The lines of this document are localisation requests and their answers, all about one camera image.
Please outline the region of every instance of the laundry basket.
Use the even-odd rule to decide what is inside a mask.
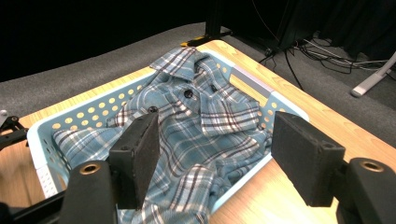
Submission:
[[[285,111],[309,121],[306,113],[291,101],[274,91],[256,77],[244,71],[235,63],[215,51],[205,50],[216,61],[225,78],[235,87],[246,92],[260,102],[260,125],[268,131],[274,128],[276,111]],[[147,83],[154,72],[135,78],[111,91],[97,95],[86,102],[74,105],[35,123],[28,131],[27,139],[37,175],[46,198],[63,191],[68,183],[70,164],[62,151],[55,144],[52,135],[59,129],[90,129],[106,127],[106,120],[114,118],[121,107]],[[251,177],[253,177],[269,160],[271,154],[263,158],[252,170],[235,183],[212,208],[215,212]]]

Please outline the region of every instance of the black curtain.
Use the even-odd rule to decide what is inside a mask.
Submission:
[[[388,60],[396,50],[396,0],[337,0],[320,38],[355,58]]]

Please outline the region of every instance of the metal stand leg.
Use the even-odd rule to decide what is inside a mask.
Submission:
[[[350,93],[355,97],[361,97],[364,93],[370,90],[376,83],[384,78],[389,69],[396,63],[396,52],[393,56],[382,66],[378,71],[367,77],[361,84],[355,87]]]

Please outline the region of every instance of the blue fabric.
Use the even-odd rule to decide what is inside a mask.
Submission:
[[[59,131],[54,139],[71,160],[102,159],[121,127],[156,108],[161,157],[142,210],[119,210],[120,222],[207,223],[214,202],[269,151],[270,134],[258,127],[259,103],[196,48],[173,49],[150,66],[155,78],[111,121],[117,127],[99,129],[106,149],[79,140],[98,130]],[[92,155],[85,148],[93,143],[101,149]]]

